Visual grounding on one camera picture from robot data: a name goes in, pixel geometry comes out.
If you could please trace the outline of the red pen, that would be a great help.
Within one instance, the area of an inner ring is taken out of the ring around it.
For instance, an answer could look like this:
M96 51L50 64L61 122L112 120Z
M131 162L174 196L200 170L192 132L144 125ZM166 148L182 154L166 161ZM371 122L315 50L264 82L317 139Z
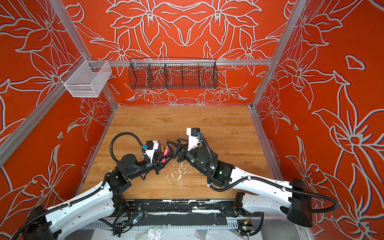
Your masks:
M169 147L166 147L166 149L165 149L165 151L164 151L164 156L165 156L165 158L162 160L162 163L163 163L163 164L167 161L167 159L168 159L167 156L169 155L169 153L170 153Z

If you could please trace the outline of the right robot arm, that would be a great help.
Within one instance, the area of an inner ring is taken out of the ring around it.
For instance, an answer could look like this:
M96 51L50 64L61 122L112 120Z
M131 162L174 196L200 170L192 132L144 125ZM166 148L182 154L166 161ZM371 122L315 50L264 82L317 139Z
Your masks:
M311 228L313 214L335 211L339 203L332 197L311 193L298 179L291 182L272 180L246 172L218 159L203 136L167 141L167 147L179 163L186 161L207 178L215 192L242 190L237 198L248 213L273 212L285 215L299 226Z

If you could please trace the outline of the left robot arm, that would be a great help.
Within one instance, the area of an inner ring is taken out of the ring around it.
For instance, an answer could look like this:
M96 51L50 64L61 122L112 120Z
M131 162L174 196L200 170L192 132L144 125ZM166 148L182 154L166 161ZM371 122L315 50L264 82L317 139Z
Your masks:
M133 154L125 155L121 160L116 158L113 146L122 136L132 136L137 140L143 161L138 162ZM87 224L125 211L128 207L123 192L131 187L131 180L137 177L145 179L151 171L158 174L173 156L173 150L163 155L158 147L157 141L143 144L133 133L116 135L110 143L110 155L117 165L115 169L106 173L99 184L81 195L48 209L42 206L33 209L26 223L14 233L12 239L62 240Z

